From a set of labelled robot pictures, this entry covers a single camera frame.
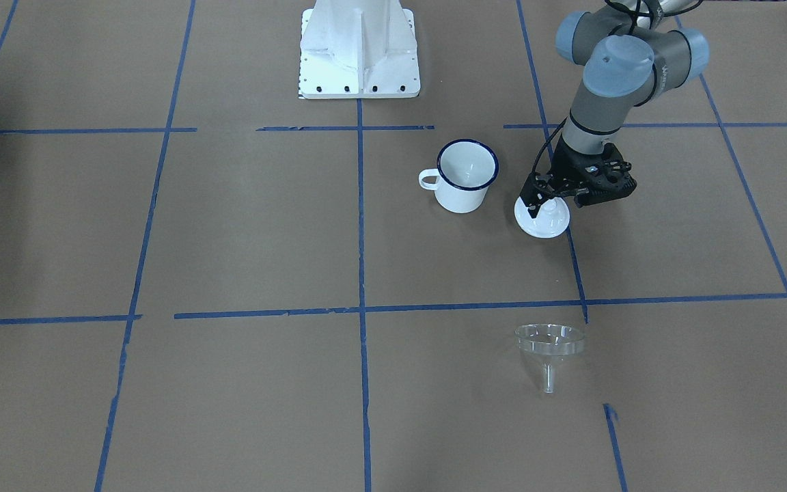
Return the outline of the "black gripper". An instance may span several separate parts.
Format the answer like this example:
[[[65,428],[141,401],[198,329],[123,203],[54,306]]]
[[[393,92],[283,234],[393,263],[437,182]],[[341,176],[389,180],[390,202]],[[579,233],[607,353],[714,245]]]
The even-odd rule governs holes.
[[[592,206],[628,198],[637,189],[632,165],[614,143],[604,143],[599,154],[584,154],[567,143],[557,143],[549,174],[529,175],[519,198],[531,220],[546,202],[544,194],[574,197],[575,205]]]

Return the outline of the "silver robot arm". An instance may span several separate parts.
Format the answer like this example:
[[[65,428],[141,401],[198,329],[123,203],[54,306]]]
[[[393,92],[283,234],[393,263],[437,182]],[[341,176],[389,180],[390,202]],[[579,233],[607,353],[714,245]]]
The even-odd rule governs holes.
[[[582,68],[568,116],[546,140],[547,171],[531,169],[518,203],[534,220],[556,200],[579,208],[628,198],[637,188],[616,135],[633,108],[702,75],[711,59],[697,30],[658,31],[666,18],[698,1],[608,1],[596,12],[573,12],[555,35],[559,56]]]

